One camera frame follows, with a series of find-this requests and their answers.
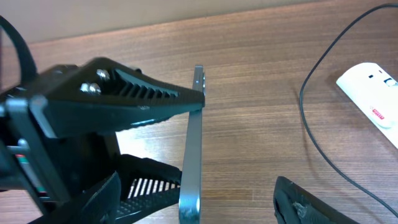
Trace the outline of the white power strip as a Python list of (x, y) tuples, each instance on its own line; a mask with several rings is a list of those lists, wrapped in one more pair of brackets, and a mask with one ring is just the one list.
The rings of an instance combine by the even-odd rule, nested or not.
[(348, 69), (336, 84), (397, 146), (397, 81), (378, 64), (364, 62)]

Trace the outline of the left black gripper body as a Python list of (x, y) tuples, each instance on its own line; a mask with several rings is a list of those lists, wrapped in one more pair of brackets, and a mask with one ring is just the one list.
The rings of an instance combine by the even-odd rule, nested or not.
[(48, 138), (30, 111), (30, 98), (59, 86), (78, 70), (56, 65), (30, 83), (1, 92), (1, 189), (26, 190), (50, 213), (103, 180), (120, 153), (115, 133)]

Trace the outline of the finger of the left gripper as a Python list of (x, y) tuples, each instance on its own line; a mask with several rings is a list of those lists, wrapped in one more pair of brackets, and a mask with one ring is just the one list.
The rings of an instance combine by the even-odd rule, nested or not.
[(121, 180), (116, 223), (132, 224), (178, 203), (179, 168), (129, 154), (118, 156), (114, 166)]
[(49, 138), (122, 131), (205, 105), (198, 90), (155, 80), (104, 57), (67, 72), (44, 97), (43, 131)]

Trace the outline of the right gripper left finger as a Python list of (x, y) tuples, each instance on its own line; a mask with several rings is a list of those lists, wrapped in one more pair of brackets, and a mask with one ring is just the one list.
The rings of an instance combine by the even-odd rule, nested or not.
[(77, 198), (29, 224), (113, 224), (120, 196), (121, 181), (114, 172)]

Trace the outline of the cyan screen Galaxy smartphone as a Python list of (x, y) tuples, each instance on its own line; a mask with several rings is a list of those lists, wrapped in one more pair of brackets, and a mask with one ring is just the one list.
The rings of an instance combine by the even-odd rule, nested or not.
[(200, 223), (201, 217), (201, 158), (202, 158), (202, 109), (205, 106), (205, 71), (202, 65), (194, 68), (192, 91), (182, 179), (178, 203), (178, 218), (183, 224)]

